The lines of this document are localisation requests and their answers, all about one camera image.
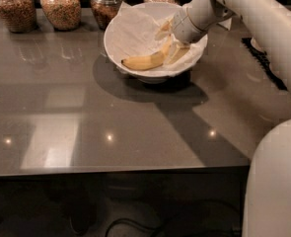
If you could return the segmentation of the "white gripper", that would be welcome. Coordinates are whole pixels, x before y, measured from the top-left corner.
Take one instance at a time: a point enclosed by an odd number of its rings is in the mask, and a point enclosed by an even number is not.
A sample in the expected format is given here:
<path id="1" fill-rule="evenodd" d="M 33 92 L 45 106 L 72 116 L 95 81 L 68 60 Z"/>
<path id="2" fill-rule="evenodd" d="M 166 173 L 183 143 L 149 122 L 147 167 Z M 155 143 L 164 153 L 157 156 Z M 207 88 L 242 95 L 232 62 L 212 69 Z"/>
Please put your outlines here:
<path id="1" fill-rule="evenodd" d="M 206 31 L 199 29 L 193 24 L 186 5 L 175 12 L 171 21 L 166 21 L 159 28 L 155 34 L 155 40 L 162 40 L 170 34 L 171 30 L 178 41 L 174 41 L 170 47 L 166 59 L 167 64 L 176 63 L 190 50 L 189 43 L 199 42 L 207 34 Z"/>

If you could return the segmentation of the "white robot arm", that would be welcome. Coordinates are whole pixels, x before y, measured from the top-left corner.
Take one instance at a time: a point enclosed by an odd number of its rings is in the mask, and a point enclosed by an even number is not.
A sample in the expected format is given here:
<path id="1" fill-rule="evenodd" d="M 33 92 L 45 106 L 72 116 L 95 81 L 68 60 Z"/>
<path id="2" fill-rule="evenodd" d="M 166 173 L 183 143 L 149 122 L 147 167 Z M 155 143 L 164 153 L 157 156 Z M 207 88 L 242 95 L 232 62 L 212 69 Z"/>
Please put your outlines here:
<path id="1" fill-rule="evenodd" d="M 291 11 L 276 0 L 191 0 L 162 30 L 183 43 L 239 17 L 267 59 L 269 79 L 291 96 Z M 291 237 L 291 119 L 259 143 L 248 175 L 242 237 Z"/>

